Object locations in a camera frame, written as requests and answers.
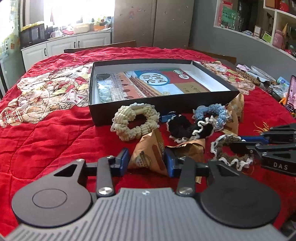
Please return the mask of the cream knitted scrunchie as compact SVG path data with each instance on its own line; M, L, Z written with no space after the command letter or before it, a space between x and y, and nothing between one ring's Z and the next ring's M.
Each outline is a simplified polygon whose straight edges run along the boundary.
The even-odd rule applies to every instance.
M159 127L159 116L151 104L123 105L115 113L110 131L124 142L139 139Z

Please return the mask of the brown white-trimmed scrunchie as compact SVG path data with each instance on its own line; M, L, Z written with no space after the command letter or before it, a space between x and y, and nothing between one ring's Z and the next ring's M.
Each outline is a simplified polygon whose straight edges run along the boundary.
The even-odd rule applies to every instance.
M239 136L224 134L211 142L210 151L214 155L214 160L242 171L253 164L252 156L246 151L240 151L236 146L244 143L245 141Z

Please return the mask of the black shallow cardboard box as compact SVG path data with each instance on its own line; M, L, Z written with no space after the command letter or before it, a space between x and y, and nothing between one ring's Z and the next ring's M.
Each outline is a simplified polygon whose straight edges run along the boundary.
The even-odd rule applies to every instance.
M124 59L94 62L89 109L96 126L111 125L121 106L148 103L161 115L226 105L239 90L193 60Z

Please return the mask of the colourful printed box liner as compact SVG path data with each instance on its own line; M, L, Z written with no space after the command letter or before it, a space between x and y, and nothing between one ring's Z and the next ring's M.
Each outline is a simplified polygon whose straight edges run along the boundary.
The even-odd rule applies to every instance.
M180 68L96 74L99 102L209 92Z

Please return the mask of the light blue knitted scrunchie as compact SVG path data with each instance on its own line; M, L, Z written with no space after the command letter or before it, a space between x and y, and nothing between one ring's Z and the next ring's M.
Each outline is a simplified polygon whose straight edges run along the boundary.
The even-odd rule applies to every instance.
M201 121L205 118L214 118L214 130L220 131L224 128L227 121L229 120L231 113L222 104L212 104L209 106L198 106L197 109L193 110L193 117L195 121Z

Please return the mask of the blue binder clip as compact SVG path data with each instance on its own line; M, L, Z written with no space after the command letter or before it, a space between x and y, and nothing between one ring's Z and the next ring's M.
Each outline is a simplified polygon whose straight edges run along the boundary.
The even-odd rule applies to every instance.
M169 121L171 118L173 118L176 115L175 111L171 111L165 115L162 115L159 117L159 121L161 123L166 123L167 121Z

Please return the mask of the red quilted teddy blanket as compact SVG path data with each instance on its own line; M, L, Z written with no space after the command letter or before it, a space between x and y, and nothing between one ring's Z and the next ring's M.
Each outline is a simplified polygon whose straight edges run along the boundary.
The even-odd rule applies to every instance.
M155 47L106 48L61 54L35 65L23 76L36 77L59 68L79 66L95 61L133 58L187 59L215 61L200 52L184 49L159 49ZM13 110L21 104L21 87L14 85L1 100L1 235L6 236L18 226L11 209L13 195L23 186L77 159L96 162L100 157L117 154L121 148L133 151L137 142L120 141L109 126L95 127L88 104L73 105L49 113L37 123L23 119L23 110ZM263 128L295 123L291 114L274 98L260 88L244 96L243 121L239 134L257 135ZM274 226L280 228L295 213L295 177L262 169L258 162L243 171L273 188L281 198L281 211ZM126 188L176 189L178 179L169 178L141 169L114 178L116 192Z

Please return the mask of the white wall shelf unit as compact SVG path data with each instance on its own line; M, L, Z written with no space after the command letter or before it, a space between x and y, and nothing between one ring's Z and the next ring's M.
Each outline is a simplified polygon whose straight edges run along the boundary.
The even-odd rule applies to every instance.
M295 1L217 1L214 27L249 37L295 60Z

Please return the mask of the white kitchen cabinet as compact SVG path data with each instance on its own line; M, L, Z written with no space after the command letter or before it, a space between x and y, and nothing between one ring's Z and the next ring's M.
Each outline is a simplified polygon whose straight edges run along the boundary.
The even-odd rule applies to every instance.
M85 48L111 44L111 30L89 32L49 39L39 44L23 48L25 70L35 63L54 55L62 54L68 48Z

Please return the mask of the smartphone with pink screen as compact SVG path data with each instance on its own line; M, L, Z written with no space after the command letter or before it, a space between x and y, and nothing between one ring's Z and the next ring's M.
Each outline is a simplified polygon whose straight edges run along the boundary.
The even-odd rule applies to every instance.
M290 88L287 93L287 106L295 111L296 109L296 77L293 75L290 80Z

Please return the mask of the black microwave oven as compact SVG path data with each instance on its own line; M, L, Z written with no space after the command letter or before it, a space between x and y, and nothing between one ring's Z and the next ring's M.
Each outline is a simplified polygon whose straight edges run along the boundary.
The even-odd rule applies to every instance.
M21 48L46 41L44 23L30 26L19 33Z

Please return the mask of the black white-trimmed scrunchie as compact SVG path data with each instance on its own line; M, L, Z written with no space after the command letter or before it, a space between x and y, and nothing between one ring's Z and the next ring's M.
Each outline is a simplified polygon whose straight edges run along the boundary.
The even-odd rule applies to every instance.
M214 117L204 118L191 123L184 115L175 115L166 122L170 138L180 144L210 137L217 121Z

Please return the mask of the white plate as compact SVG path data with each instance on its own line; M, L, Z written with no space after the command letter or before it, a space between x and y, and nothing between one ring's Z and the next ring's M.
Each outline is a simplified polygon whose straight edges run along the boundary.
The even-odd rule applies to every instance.
M255 67L255 66L253 66L253 65L251 66L251 71L252 71L254 74L256 74L256 75L258 75L258 76L261 76L261 77L263 77L263 78L265 78L265 79L269 79L270 81L276 81L272 76L270 76L269 74L267 74L267 73L264 72L263 70L261 70L261 69Z

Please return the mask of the brown paper pyramid packet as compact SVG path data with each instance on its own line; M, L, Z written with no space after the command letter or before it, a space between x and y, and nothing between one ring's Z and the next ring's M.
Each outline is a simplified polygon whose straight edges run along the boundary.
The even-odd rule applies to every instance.
M164 163L165 145L159 129L144 135L136 145L128 169L146 168L168 176Z

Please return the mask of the brown beaded trivet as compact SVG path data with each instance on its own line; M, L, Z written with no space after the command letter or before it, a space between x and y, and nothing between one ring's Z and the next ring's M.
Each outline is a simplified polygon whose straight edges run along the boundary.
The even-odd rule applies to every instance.
M254 85L260 86L261 82L260 82L260 80L258 78L255 78L255 77L251 76L250 74L248 74L248 73L246 73L246 72L244 72L242 70L239 70L239 69L237 69L236 72L240 76L242 76L244 79L246 79L248 81L251 81Z

